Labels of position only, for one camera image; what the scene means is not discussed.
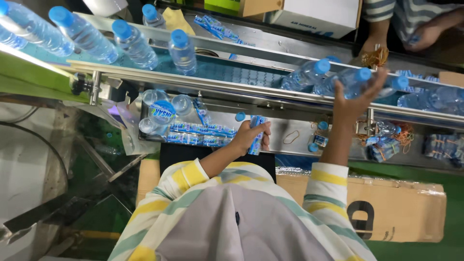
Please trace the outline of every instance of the cable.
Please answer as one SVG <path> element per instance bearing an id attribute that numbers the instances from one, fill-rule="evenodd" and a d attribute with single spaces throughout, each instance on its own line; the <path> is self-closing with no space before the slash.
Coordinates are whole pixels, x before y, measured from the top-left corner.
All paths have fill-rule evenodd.
<path id="1" fill-rule="evenodd" d="M 21 119 L 19 119 L 19 120 L 3 121 L 3 122 L 9 123 L 9 124 L 16 124 L 16 123 L 20 123 L 20 122 L 22 122 L 22 121 L 25 121 L 25 120 L 27 120 L 30 116 L 32 116 L 32 115 L 39 109 L 39 107 L 35 107 L 35 109 L 32 109 L 32 108 L 31 108 L 32 111 L 29 110 L 29 111 L 31 111 L 31 113 L 27 114 L 25 117 L 23 117 L 23 118 L 21 118 Z"/>
<path id="2" fill-rule="evenodd" d="M 13 124 L 13 123 L 8 123 L 8 122 L 3 122 L 3 121 L 0 121 L 0 125 L 16 128 L 16 129 L 31 133 L 32 135 L 36 136 L 41 141 L 43 141 L 52 150 L 53 154 L 55 154 L 55 156 L 57 157 L 57 159 L 59 161 L 59 164 L 60 164 L 60 167 L 63 170 L 62 173 L 63 173 L 63 176 L 64 176 L 64 185 L 66 187 L 66 190 L 68 190 L 68 172 L 66 171 L 66 166 L 64 165 L 63 159 L 59 155 L 58 151 L 55 149 L 55 147 L 53 147 L 53 145 L 50 144 L 50 142 L 48 142 L 46 139 L 44 139 L 44 137 L 40 136 L 38 133 L 36 133 L 36 132 L 34 132 L 32 130 L 26 129 L 24 127 L 21 127 L 19 125 L 16 125 L 16 124 Z"/>

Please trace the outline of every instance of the striped shirt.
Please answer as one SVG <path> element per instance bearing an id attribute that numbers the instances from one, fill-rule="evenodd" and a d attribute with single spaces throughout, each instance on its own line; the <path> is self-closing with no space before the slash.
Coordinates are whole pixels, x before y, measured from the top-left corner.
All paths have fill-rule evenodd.
<path id="1" fill-rule="evenodd" d="M 182 222 L 181 218 L 186 212 L 188 213 L 189 206 L 198 207 L 194 201 L 201 197 L 203 191 L 211 191 L 209 189 L 212 187 L 224 185 L 234 186 L 230 184 L 260 193 L 265 192 L 272 199 L 279 201 L 279 204 L 275 204 L 276 208 L 281 206 L 291 212 L 301 227 L 307 229 L 316 238 L 324 253 L 328 253 L 333 260 L 375 260 L 348 219 L 345 209 L 347 177 L 347 167 L 313 163 L 303 207 L 300 207 L 290 194 L 274 184 L 268 172 L 252 163 L 233 162 L 222 173 L 211 179 L 204 172 L 198 159 L 174 164 L 164 171 L 158 186 L 140 201 L 109 260 L 161 260 L 157 250 L 163 248 L 163 241 L 172 236 L 172 233 L 169 234 L 170 231 L 176 230 L 176 233 L 179 231 L 176 225 Z M 292 236 L 292 233 L 286 234 L 282 237 Z M 216 244 L 214 247 L 218 248 L 217 253 L 221 253 L 226 251 L 220 248 L 227 246 Z"/>
<path id="2" fill-rule="evenodd" d="M 439 5 L 427 0 L 364 0 L 362 12 L 368 22 L 391 18 L 397 35 L 406 43 L 420 25 L 458 7 L 460 5 Z"/>

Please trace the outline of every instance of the white cardboard box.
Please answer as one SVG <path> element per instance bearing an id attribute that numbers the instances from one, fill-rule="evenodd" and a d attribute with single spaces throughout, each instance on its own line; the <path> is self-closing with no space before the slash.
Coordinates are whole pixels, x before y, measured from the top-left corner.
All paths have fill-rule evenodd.
<path id="1" fill-rule="evenodd" d="M 283 5 L 261 2 L 246 0 L 243 16 L 274 9 L 266 13 L 264 22 L 337 39 L 358 27 L 362 6 L 362 0 L 285 0 Z"/>

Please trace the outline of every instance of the person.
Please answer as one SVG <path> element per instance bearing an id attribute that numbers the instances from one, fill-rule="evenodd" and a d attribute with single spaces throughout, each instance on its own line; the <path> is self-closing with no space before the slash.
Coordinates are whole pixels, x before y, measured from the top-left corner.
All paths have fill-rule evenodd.
<path id="1" fill-rule="evenodd" d="M 258 165 L 233 162 L 270 122 L 241 124 L 235 138 L 205 158 L 168 167 L 140 201 L 110 261 L 375 260 L 348 219 L 348 154 L 352 128 L 387 78 L 380 68 L 370 88 L 346 100 L 336 83 L 333 128 L 314 163 L 303 207 Z"/>
<path id="2" fill-rule="evenodd" d="M 390 20 L 404 48 L 412 52 L 430 47 L 444 31 L 464 22 L 461 5 L 427 0 L 364 0 L 362 13 L 369 35 L 361 53 L 374 51 L 376 44 L 387 47 Z"/>

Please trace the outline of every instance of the yellow cloth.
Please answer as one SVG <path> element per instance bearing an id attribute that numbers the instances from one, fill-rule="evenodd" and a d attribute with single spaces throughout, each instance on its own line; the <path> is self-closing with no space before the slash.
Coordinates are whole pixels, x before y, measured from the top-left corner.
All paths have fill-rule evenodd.
<path id="1" fill-rule="evenodd" d="M 166 8 L 163 13 L 164 20 L 166 20 L 166 29 L 174 31 L 175 29 L 182 29 L 185 33 L 195 35 L 192 27 L 185 21 L 184 14 L 179 10 L 172 10 Z"/>

